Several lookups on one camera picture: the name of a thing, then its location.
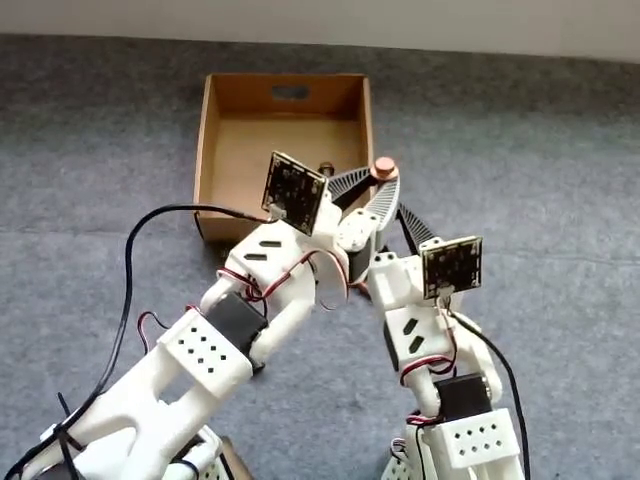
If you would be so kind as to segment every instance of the box handle hole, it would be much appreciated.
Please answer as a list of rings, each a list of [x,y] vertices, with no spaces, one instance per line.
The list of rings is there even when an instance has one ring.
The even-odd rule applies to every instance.
[[[274,100],[300,101],[309,98],[309,87],[306,85],[274,85],[271,87]]]

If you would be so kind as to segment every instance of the white wall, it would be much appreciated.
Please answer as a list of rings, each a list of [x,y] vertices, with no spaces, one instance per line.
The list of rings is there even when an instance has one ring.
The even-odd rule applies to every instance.
[[[0,32],[640,61],[640,0],[0,0]]]

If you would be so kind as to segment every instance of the cardboard box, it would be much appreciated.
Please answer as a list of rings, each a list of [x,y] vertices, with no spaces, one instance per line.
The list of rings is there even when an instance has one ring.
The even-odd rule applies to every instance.
[[[194,201],[266,218],[260,208],[271,152],[336,173],[371,165],[369,82],[363,75],[221,74],[207,77]],[[255,223],[195,216],[207,241],[238,241]]]

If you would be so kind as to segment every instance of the gray carpet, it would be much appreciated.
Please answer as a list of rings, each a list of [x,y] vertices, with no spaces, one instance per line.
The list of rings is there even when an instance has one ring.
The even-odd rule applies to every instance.
[[[640,66],[29,37],[0,37],[3,472],[62,418],[55,392],[77,405],[101,373],[126,234],[190,200],[213,71],[370,75],[376,154],[398,159],[405,202],[442,236],[485,237],[465,311],[517,372],[533,478],[638,478]],[[150,225],[134,262],[133,312],[165,320],[214,280],[188,214]],[[118,374],[140,354],[131,328]],[[212,425],[260,480],[370,480],[412,407],[353,298],[309,318]]]

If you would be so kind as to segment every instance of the circuit board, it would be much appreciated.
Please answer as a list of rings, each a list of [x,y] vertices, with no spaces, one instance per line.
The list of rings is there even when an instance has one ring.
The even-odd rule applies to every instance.
[[[422,250],[424,298],[478,288],[482,280],[482,237],[466,237]]]
[[[288,155],[273,152],[262,209],[311,236],[326,184],[325,176]]]

